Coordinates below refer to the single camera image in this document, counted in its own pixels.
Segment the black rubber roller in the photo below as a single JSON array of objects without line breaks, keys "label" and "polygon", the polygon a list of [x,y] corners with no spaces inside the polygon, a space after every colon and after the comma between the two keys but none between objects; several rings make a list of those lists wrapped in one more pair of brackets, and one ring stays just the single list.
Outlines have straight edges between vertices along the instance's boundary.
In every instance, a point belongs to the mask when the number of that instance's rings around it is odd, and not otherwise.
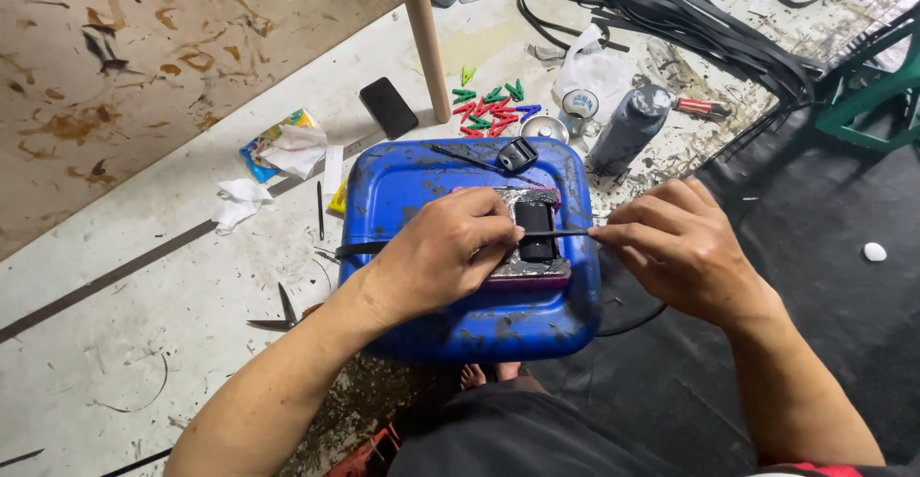
[{"label": "black rubber roller", "polygon": [[[514,219],[526,232],[553,230],[553,214],[542,202],[519,202],[514,205]],[[556,259],[553,238],[523,238],[518,246],[523,261],[552,261]]]}]

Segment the blue plastic container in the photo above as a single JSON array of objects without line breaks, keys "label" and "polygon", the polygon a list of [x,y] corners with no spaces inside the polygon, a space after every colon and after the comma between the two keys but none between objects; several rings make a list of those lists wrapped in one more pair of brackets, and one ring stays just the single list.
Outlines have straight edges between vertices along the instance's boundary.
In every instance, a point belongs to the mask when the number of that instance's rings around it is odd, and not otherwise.
[{"label": "blue plastic container", "polygon": [[[351,168],[342,244],[396,236],[426,203],[456,187],[531,186],[428,149],[439,145],[495,162],[507,137],[397,141],[368,148]],[[579,156],[550,138],[528,138],[539,160],[524,174],[561,195],[556,228],[590,227],[591,197]],[[575,353],[600,325],[600,267],[594,242],[560,238],[559,251],[572,274],[564,288],[534,292],[479,291],[447,308],[390,330],[367,347],[385,358],[431,363],[496,363]],[[342,260],[339,284],[371,260]]]}]

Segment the black mat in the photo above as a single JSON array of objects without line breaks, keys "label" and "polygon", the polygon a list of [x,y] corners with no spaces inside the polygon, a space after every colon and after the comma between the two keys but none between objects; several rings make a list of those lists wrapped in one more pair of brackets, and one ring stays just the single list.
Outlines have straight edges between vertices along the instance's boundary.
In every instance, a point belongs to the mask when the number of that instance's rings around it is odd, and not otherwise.
[{"label": "black mat", "polygon": [[[890,464],[920,453],[920,156],[888,156],[812,130],[807,111],[697,176],[745,253],[843,385]],[[758,197],[758,200],[742,200]],[[875,241],[888,251],[872,263]],[[608,318],[657,305],[602,256]],[[668,309],[568,358],[530,363],[550,392],[688,475],[755,465],[721,331]]]}]

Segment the hand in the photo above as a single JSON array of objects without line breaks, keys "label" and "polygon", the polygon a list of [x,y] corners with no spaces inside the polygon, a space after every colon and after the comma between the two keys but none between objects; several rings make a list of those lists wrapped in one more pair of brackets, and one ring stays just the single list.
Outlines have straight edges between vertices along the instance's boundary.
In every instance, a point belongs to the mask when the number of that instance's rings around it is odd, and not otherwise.
[{"label": "hand", "polygon": [[744,256],[702,182],[671,179],[621,205],[589,234],[613,249],[650,295],[725,329],[786,315]]},{"label": "hand", "polygon": [[523,238],[491,188],[450,193],[422,206],[362,271],[362,298],[395,326],[475,292]]}]

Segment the black smartphone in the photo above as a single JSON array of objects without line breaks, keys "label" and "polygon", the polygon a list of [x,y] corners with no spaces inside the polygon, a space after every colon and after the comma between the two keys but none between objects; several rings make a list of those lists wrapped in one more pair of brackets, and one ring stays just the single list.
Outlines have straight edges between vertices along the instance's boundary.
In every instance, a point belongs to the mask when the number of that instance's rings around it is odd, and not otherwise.
[{"label": "black smartphone", "polygon": [[384,128],[388,139],[399,139],[419,126],[419,118],[408,108],[387,77],[362,89],[359,94],[364,106]]}]

